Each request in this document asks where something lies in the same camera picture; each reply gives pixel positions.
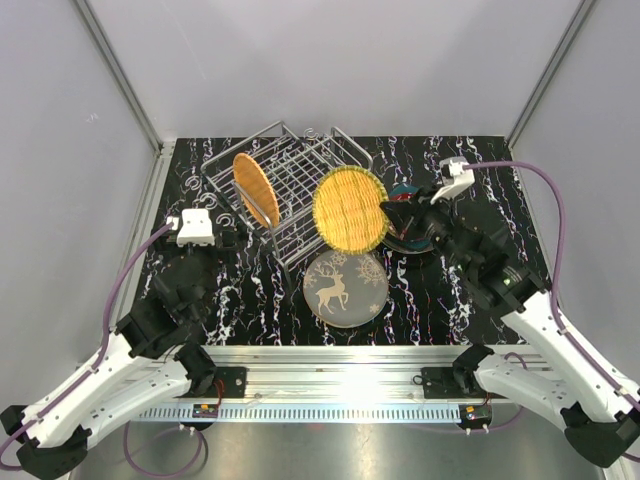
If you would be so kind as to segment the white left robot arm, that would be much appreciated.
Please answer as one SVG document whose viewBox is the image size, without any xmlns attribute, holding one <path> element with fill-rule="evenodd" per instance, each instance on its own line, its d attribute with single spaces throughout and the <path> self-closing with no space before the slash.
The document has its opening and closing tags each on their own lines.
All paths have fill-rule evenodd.
<svg viewBox="0 0 640 480">
<path fill-rule="evenodd" d="M 204 350 L 215 236 L 209 227 L 184 226 L 175 243 L 197 250 L 172 258 L 148 295 L 114 327 L 103 327 L 94 356 L 41 401 L 2 412 L 8 438 L 1 448 L 20 445 L 17 464 L 3 463 L 2 470 L 57 479 L 86 458 L 100 432 L 161 397 L 224 395 L 224 380 Z"/>
</svg>

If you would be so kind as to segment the orange woven plate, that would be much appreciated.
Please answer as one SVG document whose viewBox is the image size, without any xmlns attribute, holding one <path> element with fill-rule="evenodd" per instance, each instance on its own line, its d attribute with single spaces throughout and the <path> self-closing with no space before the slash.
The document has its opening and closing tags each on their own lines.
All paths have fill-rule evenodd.
<svg viewBox="0 0 640 480">
<path fill-rule="evenodd" d="M 265 228 L 280 223 L 275 191 L 263 169 L 248 154 L 239 153 L 233 160 L 234 181 L 242 189 L 241 198 L 256 221 Z"/>
</svg>

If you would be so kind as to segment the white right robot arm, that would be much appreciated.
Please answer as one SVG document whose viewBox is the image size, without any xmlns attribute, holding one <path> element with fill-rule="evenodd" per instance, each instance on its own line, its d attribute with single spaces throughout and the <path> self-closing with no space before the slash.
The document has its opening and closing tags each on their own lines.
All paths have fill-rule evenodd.
<svg viewBox="0 0 640 480">
<path fill-rule="evenodd" d="M 496 394 L 536 413 L 598 467 L 624 457 L 639 438 L 639 386 L 573 327 L 540 277 L 509 255 L 503 241 L 468 228 L 443 201 L 413 196 L 380 208 L 401 238 L 427 240 L 455 268 L 475 304 L 522 336 L 559 377 L 548 380 L 474 344 L 452 363 L 457 392 Z"/>
</svg>

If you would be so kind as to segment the grey reindeer plate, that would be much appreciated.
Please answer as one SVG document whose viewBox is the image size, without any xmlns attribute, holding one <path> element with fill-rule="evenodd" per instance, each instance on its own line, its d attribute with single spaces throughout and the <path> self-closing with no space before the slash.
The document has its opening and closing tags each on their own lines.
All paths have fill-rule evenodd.
<svg viewBox="0 0 640 480">
<path fill-rule="evenodd" d="M 382 312 L 388 292 L 386 270 L 370 253 L 325 251 L 309 264 L 303 279 L 303 295 L 310 310 L 324 323 L 340 329 L 371 322 Z"/>
</svg>

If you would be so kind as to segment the yellow green woven plate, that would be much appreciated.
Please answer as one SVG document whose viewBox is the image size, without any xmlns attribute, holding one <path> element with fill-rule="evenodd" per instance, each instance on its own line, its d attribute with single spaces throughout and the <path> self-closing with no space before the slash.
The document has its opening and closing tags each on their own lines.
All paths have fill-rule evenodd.
<svg viewBox="0 0 640 480">
<path fill-rule="evenodd" d="M 375 249 L 388 232 L 380 205 L 389 199 L 382 182 L 358 166 L 332 169 L 313 194 L 312 216 L 319 236 L 333 250 L 359 255 Z"/>
</svg>

